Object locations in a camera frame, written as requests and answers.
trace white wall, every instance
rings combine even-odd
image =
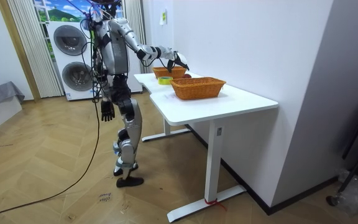
[[[271,205],[332,1],[174,1],[192,72],[279,102],[226,122],[223,159]],[[192,124],[208,140],[205,123]]]
[[[357,123],[358,1],[336,0],[273,204],[334,177],[346,165],[354,165],[358,141],[348,163],[341,155]]]
[[[173,47],[173,0],[143,0],[146,43],[153,46]],[[167,24],[160,25],[160,16],[167,11]],[[162,67],[159,60],[153,63]]]
[[[17,57],[11,36],[0,11],[0,80],[12,81],[23,94],[25,100],[33,100],[30,86]]]

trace yellow tape roll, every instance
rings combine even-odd
[[[172,77],[159,77],[158,78],[158,84],[160,85],[169,85],[171,84],[169,80],[171,80]]]

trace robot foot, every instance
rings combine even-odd
[[[131,172],[134,170],[137,170],[137,168],[139,168],[139,165],[135,164],[135,166],[131,169]],[[115,177],[122,175],[124,173],[124,171],[122,169],[119,169],[117,172],[113,172],[113,175]]]
[[[140,184],[143,184],[144,179],[141,177],[127,177],[127,179],[122,179],[122,177],[120,179],[117,180],[117,187],[121,188],[121,187],[135,187],[138,186]]]

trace table foot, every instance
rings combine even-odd
[[[175,136],[178,134],[185,134],[185,133],[189,133],[189,132],[190,132],[190,130],[188,128],[185,128],[185,129],[181,129],[181,130],[177,130],[177,131],[171,131],[170,134],[162,133],[162,134],[154,134],[152,136],[146,136],[146,137],[142,138],[142,141],[146,142],[146,141],[151,141],[151,140],[157,140],[157,139]]]
[[[230,189],[224,190],[217,194],[218,202],[221,202],[225,199],[231,198],[231,197],[241,194],[243,192],[246,192],[246,189],[241,185],[237,185]],[[196,202],[190,203],[188,205],[185,205],[183,207],[177,208],[177,209],[169,212],[167,214],[168,221],[171,223],[179,218],[185,217],[187,215],[195,213],[195,212],[197,212],[201,209],[204,209],[206,207],[209,207],[209,206],[211,206],[211,205],[206,204],[204,199],[198,200]]]

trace table top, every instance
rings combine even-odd
[[[193,78],[201,77],[190,73]],[[278,107],[276,101],[225,84],[218,97],[179,99],[171,85],[159,85],[154,73],[135,75],[168,124],[178,126]]]
[[[190,74],[193,78],[201,78],[201,76],[186,72],[187,74]],[[154,73],[145,73],[145,74],[136,74],[135,78],[137,81],[142,84],[144,87],[146,87],[147,91],[150,93],[155,93],[158,91],[173,91],[173,88],[171,85],[160,85],[158,84],[158,80],[155,78]]]

